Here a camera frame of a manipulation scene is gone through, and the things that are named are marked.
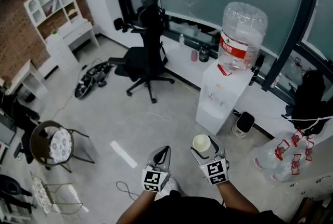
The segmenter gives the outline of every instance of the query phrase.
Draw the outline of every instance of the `bookshelf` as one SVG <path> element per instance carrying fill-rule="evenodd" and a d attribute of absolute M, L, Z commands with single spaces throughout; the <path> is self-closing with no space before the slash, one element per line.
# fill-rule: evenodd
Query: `bookshelf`
<path fill-rule="evenodd" d="M 24 7 L 39 35 L 38 27 L 60 10 L 63 11 L 68 22 L 76 16 L 82 17 L 76 0 L 27 0 Z"/>

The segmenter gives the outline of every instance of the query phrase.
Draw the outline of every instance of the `chair headrest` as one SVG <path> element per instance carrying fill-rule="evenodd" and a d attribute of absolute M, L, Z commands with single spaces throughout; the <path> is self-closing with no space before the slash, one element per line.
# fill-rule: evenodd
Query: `chair headrest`
<path fill-rule="evenodd" d="M 138 21 L 143 28 L 163 22 L 164 15 L 165 10 L 157 5 L 150 5 L 138 9 Z"/>

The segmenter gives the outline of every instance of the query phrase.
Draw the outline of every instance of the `chair armrest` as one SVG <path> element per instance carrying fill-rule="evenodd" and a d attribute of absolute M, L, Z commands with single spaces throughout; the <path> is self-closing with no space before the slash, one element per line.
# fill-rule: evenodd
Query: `chair armrest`
<path fill-rule="evenodd" d="M 143 34 L 145 32 L 145 29 L 139 29 L 139 28 L 134 28 L 131 33 L 133 34 Z"/>
<path fill-rule="evenodd" d="M 108 63 L 115 64 L 115 65 L 125 65 L 126 59 L 124 58 L 109 58 Z"/>

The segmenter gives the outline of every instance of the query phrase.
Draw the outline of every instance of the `white tape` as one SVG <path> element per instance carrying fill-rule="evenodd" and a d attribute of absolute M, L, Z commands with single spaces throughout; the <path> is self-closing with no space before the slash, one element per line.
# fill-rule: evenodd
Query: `white tape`
<path fill-rule="evenodd" d="M 112 148 L 116 151 L 116 153 L 121 156 L 125 161 L 132 167 L 135 168 L 137 163 L 132 159 L 126 152 L 123 150 L 116 141 L 113 141 L 111 144 Z"/>

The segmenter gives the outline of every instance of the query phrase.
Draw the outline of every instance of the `office chair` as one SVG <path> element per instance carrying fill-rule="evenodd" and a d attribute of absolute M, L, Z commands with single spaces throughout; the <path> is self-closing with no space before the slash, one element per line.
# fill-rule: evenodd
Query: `office chair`
<path fill-rule="evenodd" d="M 127 76 L 133 82 L 137 81 L 126 90 L 127 95 L 132 96 L 132 90 L 145 83 L 148 87 L 151 103 L 157 102 L 151 94 L 151 81 L 169 81 L 171 84 L 174 79 L 160 77 L 164 72 L 164 66 L 168 59 L 161 59 L 160 51 L 164 52 L 160 37 L 164 31 L 165 10 L 156 5 L 142 7 L 138 10 L 138 20 L 144 29 L 133 29 L 131 33 L 140 33 L 144 42 L 143 47 L 131 47 L 123 58 L 109 58 L 109 63 L 117 65 L 116 75 Z"/>

